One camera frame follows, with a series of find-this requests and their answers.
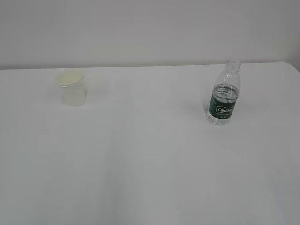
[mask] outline cup rim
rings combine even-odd
[[[63,78],[70,78],[72,82],[63,82]],[[59,74],[56,77],[56,83],[60,87],[70,87],[79,83],[83,79],[83,72],[81,70],[69,70]]]

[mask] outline bottle label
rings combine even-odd
[[[209,112],[218,119],[228,119],[233,113],[235,103],[220,102],[211,96]]]

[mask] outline white cup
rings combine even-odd
[[[77,107],[85,103],[86,93],[82,71],[72,70],[62,73],[57,76],[56,82],[63,91],[62,97],[67,105]]]

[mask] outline table surface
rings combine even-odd
[[[205,118],[224,65],[0,71],[1,225],[300,224],[300,74],[243,64],[231,122]]]

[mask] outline plastic water bottle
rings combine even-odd
[[[229,122],[240,92],[240,61],[229,60],[212,91],[207,118],[216,125]]]

